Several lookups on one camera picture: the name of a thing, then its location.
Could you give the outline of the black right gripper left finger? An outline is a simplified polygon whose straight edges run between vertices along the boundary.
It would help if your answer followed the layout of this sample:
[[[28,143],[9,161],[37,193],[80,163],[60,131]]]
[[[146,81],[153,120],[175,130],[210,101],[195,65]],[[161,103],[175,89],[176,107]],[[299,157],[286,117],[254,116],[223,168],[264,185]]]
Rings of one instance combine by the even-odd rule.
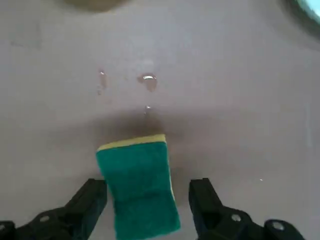
[[[2,240],[87,240],[107,205],[107,184],[88,179],[63,207],[43,211],[30,222],[16,227],[0,222]]]

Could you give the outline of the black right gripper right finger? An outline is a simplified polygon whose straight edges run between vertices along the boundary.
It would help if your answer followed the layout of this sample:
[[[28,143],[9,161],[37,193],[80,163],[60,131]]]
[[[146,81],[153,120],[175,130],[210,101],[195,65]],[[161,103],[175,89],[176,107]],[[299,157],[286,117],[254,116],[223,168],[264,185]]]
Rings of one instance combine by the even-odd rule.
[[[188,201],[199,240],[303,240],[291,223],[268,219],[261,226],[244,211],[222,204],[208,178],[192,179]]]

